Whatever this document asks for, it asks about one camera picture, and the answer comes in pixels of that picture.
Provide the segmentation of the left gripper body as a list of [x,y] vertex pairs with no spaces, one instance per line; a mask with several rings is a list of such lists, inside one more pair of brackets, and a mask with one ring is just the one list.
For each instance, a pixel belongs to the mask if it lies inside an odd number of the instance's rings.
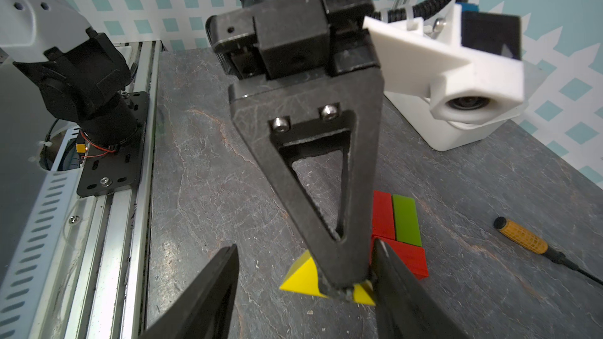
[[381,95],[381,72],[364,19],[373,0],[247,0],[207,20],[207,36],[226,74],[229,98],[270,90],[339,86],[336,97]]

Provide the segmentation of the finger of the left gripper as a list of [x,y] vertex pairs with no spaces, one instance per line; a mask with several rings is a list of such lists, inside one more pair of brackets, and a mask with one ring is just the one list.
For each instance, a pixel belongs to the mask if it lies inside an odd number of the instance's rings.
[[318,287],[349,299],[370,276],[372,197],[383,108],[376,67],[317,69],[229,87],[232,122],[318,269]]

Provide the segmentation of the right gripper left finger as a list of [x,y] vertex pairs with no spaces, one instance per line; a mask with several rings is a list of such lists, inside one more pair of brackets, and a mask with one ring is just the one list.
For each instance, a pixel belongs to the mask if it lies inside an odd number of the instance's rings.
[[142,338],[227,338],[240,271],[235,244],[220,249]]

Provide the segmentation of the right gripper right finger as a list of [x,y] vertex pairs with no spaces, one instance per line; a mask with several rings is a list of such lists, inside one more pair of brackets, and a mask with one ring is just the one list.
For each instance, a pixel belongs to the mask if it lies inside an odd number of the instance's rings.
[[466,334],[422,288],[393,248],[377,239],[372,287],[380,338],[465,338]]

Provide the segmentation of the red block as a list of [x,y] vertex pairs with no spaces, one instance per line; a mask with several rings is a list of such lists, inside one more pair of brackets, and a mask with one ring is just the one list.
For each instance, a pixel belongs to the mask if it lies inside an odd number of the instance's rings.
[[372,236],[383,239],[396,239],[394,204],[392,195],[389,193],[374,191]]
[[378,236],[372,237],[372,246],[375,245],[377,239],[392,248],[394,253],[402,260],[416,279],[422,280],[430,276],[426,262],[426,253],[422,247]]

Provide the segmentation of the green rectangular block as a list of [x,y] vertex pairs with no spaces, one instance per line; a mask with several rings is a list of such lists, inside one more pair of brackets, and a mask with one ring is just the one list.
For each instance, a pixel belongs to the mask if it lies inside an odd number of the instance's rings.
[[396,240],[422,247],[416,201],[412,198],[393,195]]

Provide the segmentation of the yellow small block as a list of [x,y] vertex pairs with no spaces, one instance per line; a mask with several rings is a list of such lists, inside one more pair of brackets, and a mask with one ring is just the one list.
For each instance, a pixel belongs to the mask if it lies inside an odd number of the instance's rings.
[[[306,250],[289,268],[280,290],[291,293],[299,293],[312,297],[328,298],[320,292],[319,274],[315,261],[308,250]],[[372,283],[364,281],[353,287],[352,302],[376,306],[373,298]]]

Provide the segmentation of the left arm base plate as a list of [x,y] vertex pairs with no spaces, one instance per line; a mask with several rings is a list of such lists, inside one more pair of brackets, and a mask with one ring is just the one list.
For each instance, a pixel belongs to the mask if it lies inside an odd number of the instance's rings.
[[146,92],[127,98],[115,94],[83,122],[83,136],[89,146],[77,188],[79,196],[102,196],[138,185],[148,113]]

